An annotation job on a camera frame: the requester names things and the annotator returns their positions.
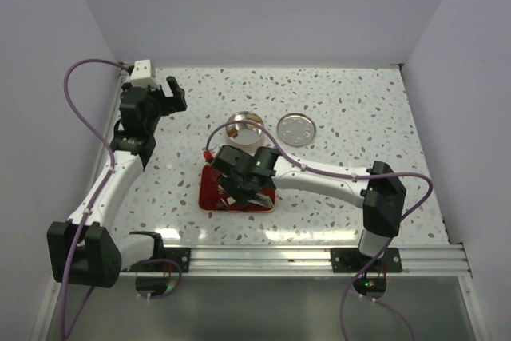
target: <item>terrazzo surface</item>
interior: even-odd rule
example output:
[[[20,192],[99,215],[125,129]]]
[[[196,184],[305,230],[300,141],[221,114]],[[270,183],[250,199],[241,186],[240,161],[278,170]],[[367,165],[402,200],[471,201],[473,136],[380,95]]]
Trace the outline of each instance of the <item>terrazzo surface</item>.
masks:
[[[258,113],[276,135],[279,119],[301,112],[315,122],[315,139],[290,153],[323,163],[428,173],[398,69],[158,69],[186,90],[188,110],[162,117],[156,149],[114,221],[113,237],[133,230],[161,233],[166,244],[356,245],[362,211],[309,192],[277,191],[271,213],[203,212],[198,207],[202,150],[208,134],[234,112]],[[226,143],[220,131],[212,145]],[[410,207],[426,191],[403,180]],[[448,244],[436,196],[402,223],[393,244]]]

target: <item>purple cable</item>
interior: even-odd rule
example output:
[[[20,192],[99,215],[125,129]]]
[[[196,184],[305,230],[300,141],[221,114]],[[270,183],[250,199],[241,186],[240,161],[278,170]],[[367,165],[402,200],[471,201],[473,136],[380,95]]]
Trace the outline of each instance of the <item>purple cable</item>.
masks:
[[[293,164],[293,165],[295,165],[295,166],[297,166],[297,167],[299,167],[301,169],[306,169],[307,171],[310,171],[310,172],[313,172],[313,173],[316,173],[316,174],[319,174],[319,175],[322,175],[322,176],[338,177],[340,179],[352,179],[353,178],[352,175],[348,175],[348,174],[345,174],[345,173],[328,172],[328,171],[324,171],[322,169],[316,169],[316,168],[309,167],[307,165],[302,165],[299,161],[293,159],[291,156],[289,156],[286,153],[286,151],[284,151],[282,146],[271,135],[271,133],[266,128],[264,128],[264,126],[262,126],[260,124],[257,124],[254,121],[250,121],[250,120],[238,120],[238,121],[236,121],[236,123],[237,124],[242,123],[242,124],[247,124],[247,125],[254,125],[258,129],[260,129],[262,132],[264,132],[264,134],[266,134],[266,136],[270,139],[270,141],[273,143],[273,145],[277,148],[279,153],[287,161],[289,161],[291,164]],[[232,121],[227,122],[227,123],[223,123],[223,124],[219,125],[218,127],[216,127],[210,133],[210,135],[208,137],[208,140],[206,141],[206,150],[207,151],[209,150],[209,145],[211,144],[211,140],[212,140],[213,136],[218,131],[220,131],[223,127],[226,127],[226,126],[232,125],[232,124],[233,124]],[[425,176],[425,175],[422,175],[421,173],[416,173],[416,172],[393,172],[393,173],[386,173],[386,174],[383,174],[383,175],[365,175],[365,176],[361,175],[361,176],[356,176],[355,179],[356,180],[381,180],[381,179],[388,179],[390,177],[417,177],[419,179],[424,180],[428,184],[428,190],[427,190],[426,194],[422,197],[422,199],[419,200],[410,209],[408,209],[408,211],[406,211],[404,215],[402,215],[401,221],[403,221],[404,219],[406,219],[413,211],[415,211],[419,206],[421,206],[431,196],[431,193],[433,192],[433,182],[431,181],[431,179],[428,176]],[[346,304],[348,293],[350,292],[353,283],[358,278],[360,278],[360,276],[362,276],[371,267],[372,264],[374,264],[374,262],[385,252],[385,250],[387,250],[387,248],[389,247],[391,241],[392,241],[392,239],[388,240],[385,243],[385,245],[383,245],[382,249],[380,249],[379,252],[362,269],[360,269],[360,271],[358,271],[358,273],[351,280],[351,283],[348,284],[347,287],[344,289],[343,297],[341,298],[341,304],[340,304],[340,308],[339,308],[339,317],[340,317],[340,323],[341,323],[341,331],[343,332],[343,336],[344,336],[344,339],[346,341],[349,341],[349,339],[350,339],[348,334],[347,334],[346,325],[344,323],[344,306]],[[414,329],[412,328],[412,326],[410,324],[410,321],[408,321],[408,319],[401,312],[399,312],[397,309],[391,307],[388,303],[383,303],[383,302],[380,302],[379,300],[376,300],[375,302],[380,304],[380,305],[382,305],[382,306],[384,306],[384,307],[386,307],[387,309],[393,311],[399,317],[401,317],[401,319],[405,322],[405,324],[410,329],[412,340],[415,341],[417,339],[417,337],[415,335],[415,332],[414,332]]]
[[[74,325],[76,324],[78,317],[81,314],[81,311],[83,310],[85,304],[87,303],[87,300],[89,299],[90,295],[92,294],[92,292],[94,290],[94,287],[90,287],[90,289],[87,291],[84,299],[81,301],[81,304],[80,304],[80,307],[78,308],[77,314],[74,316],[73,321],[71,322],[71,326],[69,327],[68,330],[66,330],[65,329],[65,308],[66,308],[66,301],[67,301],[67,288],[69,285],[69,273],[71,271],[71,263],[73,262],[74,252],[77,249],[77,244],[78,244],[78,241],[80,240],[81,232],[82,232],[83,228],[85,227],[85,222],[87,221],[87,217],[90,214],[90,209],[94,206],[94,202],[96,201],[97,197],[101,193],[101,190],[105,187],[107,181],[109,180],[110,176],[112,175],[113,167],[115,166],[115,157],[113,156],[113,151],[110,148],[108,141],[103,137],[103,135],[101,135],[99,133],[99,131],[97,131],[97,129],[95,129],[87,121],[87,119],[84,118],[84,116],[80,113],[80,111],[78,111],[76,105],[71,100],[71,96],[69,95],[69,76],[77,67],[79,67],[82,64],[86,64],[86,63],[108,64],[108,65],[112,65],[114,67],[123,69],[124,71],[128,72],[127,68],[125,68],[124,66],[117,64],[113,61],[102,60],[102,59],[87,59],[87,60],[82,60],[77,63],[74,63],[67,70],[67,72],[65,73],[65,76],[64,76],[64,94],[65,94],[65,99],[67,100],[67,102],[69,104],[69,107],[71,107],[74,114],[78,116],[78,118],[81,120],[81,122],[83,124],[85,124],[87,126],[87,128],[89,128],[90,131],[92,133],[94,133],[94,135],[96,135],[96,137],[101,141],[101,143],[103,143],[103,145],[105,146],[105,148],[107,149],[107,151],[109,153],[111,169],[105,174],[105,177],[103,178],[103,180],[97,187],[96,191],[94,191],[93,195],[90,198],[89,203],[85,207],[83,217],[81,218],[80,224],[78,225],[77,231],[73,238],[73,242],[71,243],[71,248],[67,255],[67,259],[65,261],[64,274],[62,276],[62,285],[61,285],[62,302],[61,302],[61,318],[60,318],[60,332],[61,332],[61,339],[63,339],[63,340],[68,339],[68,337],[70,336],[71,332],[73,331]]]

